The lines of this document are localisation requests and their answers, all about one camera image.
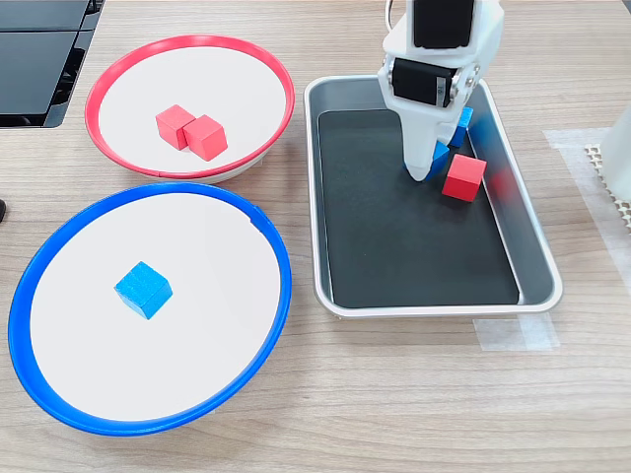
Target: black mat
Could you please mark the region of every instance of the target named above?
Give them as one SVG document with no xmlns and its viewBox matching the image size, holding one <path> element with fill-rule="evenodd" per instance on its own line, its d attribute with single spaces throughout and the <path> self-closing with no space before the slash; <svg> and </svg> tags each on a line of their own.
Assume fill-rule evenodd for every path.
<svg viewBox="0 0 631 473">
<path fill-rule="evenodd" d="M 415 182 L 402 167 L 398 115 L 390 110 L 332 111 L 320 116 L 318 128 L 336 304 L 518 301 L 484 190 L 470 204 L 444 196 L 449 167 L 428 183 Z M 459 152 L 473 156 L 468 138 Z"/>
</svg>

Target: blue cube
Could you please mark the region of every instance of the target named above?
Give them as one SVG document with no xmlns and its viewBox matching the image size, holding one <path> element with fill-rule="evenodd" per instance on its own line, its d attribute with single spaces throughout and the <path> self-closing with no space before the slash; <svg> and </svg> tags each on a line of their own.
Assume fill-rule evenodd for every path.
<svg viewBox="0 0 631 473">
<path fill-rule="evenodd" d="M 142 261 L 120 280 L 115 289 L 124 303 L 147 319 L 173 295 L 169 281 Z"/>
<path fill-rule="evenodd" d="M 432 166 L 430 167 L 430 171 L 427 174 L 427 177 L 425 177 L 425 180 L 429 180 L 436 174 L 439 174 L 447 165 L 449 158 L 450 149 L 440 141 L 436 142 L 436 148 L 434 148 L 434 160 L 432 161 Z"/>
<path fill-rule="evenodd" d="M 460 116 L 460 122 L 457 124 L 456 133 L 450 145 L 459 148 L 464 143 L 464 137 L 466 136 L 466 129 L 469 127 L 471 117 L 473 116 L 473 108 L 466 106 Z"/>
</svg>

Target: plate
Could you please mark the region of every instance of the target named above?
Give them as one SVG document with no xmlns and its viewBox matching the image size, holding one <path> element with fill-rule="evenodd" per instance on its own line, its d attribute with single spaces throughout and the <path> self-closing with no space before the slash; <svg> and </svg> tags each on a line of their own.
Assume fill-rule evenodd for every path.
<svg viewBox="0 0 631 473">
<path fill-rule="evenodd" d="M 233 37 L 176 36 L 111 65 L 88 96 L 86 126 L 97 147 L 128 169 L 218 182 L 262 159 L 295 101 L 289 73 L 265 49 Z M 228 149 L 206 162 L 160 138 L 155 117 L 174 104 L 221 123 Z"/>
<path fill-rule="evenodd" d="M 173 289 L 149 320 L 114 290 L 139 261 Z M 11 358 L 33 400 L 72 427 L 171 429 L 254 376 L 291 285 L 281 237 L 243 198 L 205 184 L 136 187 L 79 213 L 37 252 L 11 307 Z"/>
</svg>

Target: tray rim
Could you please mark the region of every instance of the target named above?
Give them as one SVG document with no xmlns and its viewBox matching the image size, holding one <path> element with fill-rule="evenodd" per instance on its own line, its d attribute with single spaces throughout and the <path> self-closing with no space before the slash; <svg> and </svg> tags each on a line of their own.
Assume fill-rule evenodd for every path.
<svg viewBox="0 0 631 473">
<path fill-rule="evenodd" d="M 344 82 L 348 80 L 375 80 L 377 75 L 354 75 L 354 76 L 326 76 L 312 81 L 306 88 L 304 93 L 305 105 L 305 126 L 307 132 L 307 167 L 308 167 L 308 188 L 309 188 L 309 210 L 310 210 L 310 227 L 312 237 L 312 258 L 314 260 L 314 286 L 315 297 L 330 312 L 342 319 L 362 319 L 362 318 L 399 318 L 399 317 L 435 317 L 435 316 L 475 316 L 475 315 L 509 315 L 518 313 L 542 313 L 553 309 L 563 296 L 563 282 L 557 268 L 552 251 L 547 242 L 543 228 L 536 217 L 534 208 L 528 196 L 526 185 L 522 174 L 520 173 L 517 160 L 513 154 L 508 137 L 504 130 L 504 125 L 499 116 L 499 112 L 495 105 L 495 101 L 491 95 L 488 85 L 484 80 L 478 84 L 478 88 L 483 92 L 489 109 L 493 115 L 493 120 L 498 128 L 502 145 L 506 151 L 508 163 L 513 172 L 513 176 L 517 182 L 517 188 L 525 204 L 530 223 L 536 235 L 537 242 L 541 248 L 541 252 L 546 260 L 548 269 L 551 273 L 553 289 L 548 298 L 539 304 L 497 304 L 497 305 L 426 305 L 426 306 L 408 306 L 408 307 L 363 307 L 363 308 L 346 308 L 336 304 L 324 292 L 323 281 L 321 280 L 321 265 L 319 255 L 319 232 L 317 230 L 317 202 L 316 202 L 316 176 L 315 157 L 314 157 L 314 136 L 312 133 L 311 119 L 311 96 L 313 90 L 321 84 L 329 82 Z"/>
</svg>

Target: red rim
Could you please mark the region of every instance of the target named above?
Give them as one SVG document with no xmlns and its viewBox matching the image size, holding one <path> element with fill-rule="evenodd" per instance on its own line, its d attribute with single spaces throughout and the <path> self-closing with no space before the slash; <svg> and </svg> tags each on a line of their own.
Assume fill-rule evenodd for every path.
<svg viewBox="0 0 631 473">
<path fill-rule="evenodd" d="M 107 91 L 112 86 L 112 84 L 116 82 L 116 80 L 125 71 L 130 69 L 132 66 L 135 66 L 139 62 L 147 59 L 148 57 L 160 54 L 161 52 L 171 51 L 173 49 L 198 46 L 225 47 L 227 49 L 233 49 L 243 52 L 258 59 L 267 67 L 269 67 L 274 72 L 274 74 L 276 74 L 281 84 L 283 85 L 286 98 L 285 114 L 283 115 L 283 120 L 278 127 L 278 130 L 276 130 L 276 133 L 274 133 L 263 146 L 258 148 L 253 153 L 250 153 L 246 157 L 241 158 L 234 163 L 230 163 L 229 165 L 221 166 L 219 168 L 197 170 L 195 172 L 163 172 L 160 170 L 140 168 L 129 163 L 124 158 L 115 153 L 112 148 L 109 147 L 109 145 L 105 142 L 103 135 L 101 134 L 101 128 L 99 126 L 99 110 L 101 109 L 101 103 L 103 102 L 105 94 L 107 94 Z M 92 90 L 90 91 L 90 94 L 88 95 L 88 101 L 86 102 L 86 127 L 88 128 L 88 133 L 90 134 L 92 141 L 94 141 L 95 145 L 97 145 L 97 148 L 99 148 L 101 152 L 112 161 L 125 168 L 157 177 L 169 177 L 173 179 L 192 179 L 198 177 L 219 175 L 223 174 L 224 172 L 229 172 L 233 169 L 240 168 L 241 166 L 246 165 L 247 163 L 255 159 L 261 153 L 267 151 L 267 149 L 272 146 L 272 144 L 280 137 L 280 135 L 282 135 L 282 133 L 285 131 L 285 128 L 287 128 L 289 120 L 291 119 L 292 113 L 294 111 L 295 103 L 296 93 L 294 92 L 294 84 L 292 82 L 292 78 L 289 76 L 289 72 L 287 72 L 285 66 L 283 66 L 283 64 L 270 52 L 261 47 L 258 47 L 255 44 L 252 44 L 251 42 L 243 41 L 242 39 L 236 39 L 235 37 L 214 36 L 211 34 L 192 34 L 170 37 L 167 39 L 162 39 L 160 41 L 152 42 L 150 44 L 146 44 L 130 52 L 126 56 L 121 57 L 111 66 L 109 66 L 109 68 L 94 84 Z"/>
</svg>

